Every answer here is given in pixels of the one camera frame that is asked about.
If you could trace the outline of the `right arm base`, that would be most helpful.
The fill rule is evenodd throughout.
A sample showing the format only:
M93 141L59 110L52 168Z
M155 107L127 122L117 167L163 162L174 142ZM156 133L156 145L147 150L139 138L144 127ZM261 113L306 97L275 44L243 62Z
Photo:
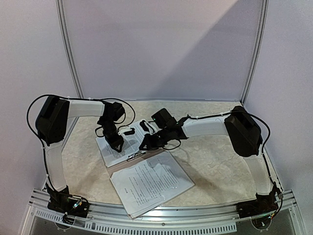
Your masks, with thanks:
M269 195L258 195L256 199L236 204L236 212L240 218L252 217L273 212L270 218L274 218L283 205L282 192L272 191Z

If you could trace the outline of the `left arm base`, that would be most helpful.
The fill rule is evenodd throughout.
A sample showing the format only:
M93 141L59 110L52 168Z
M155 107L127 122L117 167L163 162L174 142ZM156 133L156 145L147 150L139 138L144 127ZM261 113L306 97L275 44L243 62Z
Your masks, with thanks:
M49 210L81 218L87 218L90 203L85 197L69 194L68 186L58 192L46 184L46 189L50 196L49 203L47 205Z

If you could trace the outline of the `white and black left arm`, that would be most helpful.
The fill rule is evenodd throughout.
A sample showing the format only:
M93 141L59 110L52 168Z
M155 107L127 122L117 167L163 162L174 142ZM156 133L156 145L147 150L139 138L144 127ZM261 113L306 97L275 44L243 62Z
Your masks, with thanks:
M123 137L118 134L116 123L125 114L118 102L97 99L61 98L49 95L35 121L40 140L44 143L48 187L68 193L63 163L62 146L67 133L67 120L76 117L98 117L98 125L111 149L121 152Z

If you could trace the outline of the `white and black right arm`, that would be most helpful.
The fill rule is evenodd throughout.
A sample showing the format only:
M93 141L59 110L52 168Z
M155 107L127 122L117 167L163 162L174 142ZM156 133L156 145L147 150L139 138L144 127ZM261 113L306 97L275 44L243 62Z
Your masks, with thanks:
M171 141L200 141L205 149L217 146L225 140L232 153L245 159L254 180L256 194L253 202L256 213L264 213L272 205L268 196L274 188L269 164L265 156L265 144L269 137L262 136L260 125L269 126L256 115L235 106L232 110L215 115L186 115L176 120L167 109L162 108L152 115L158 130L145 134L139 146L141 151L168 150Z

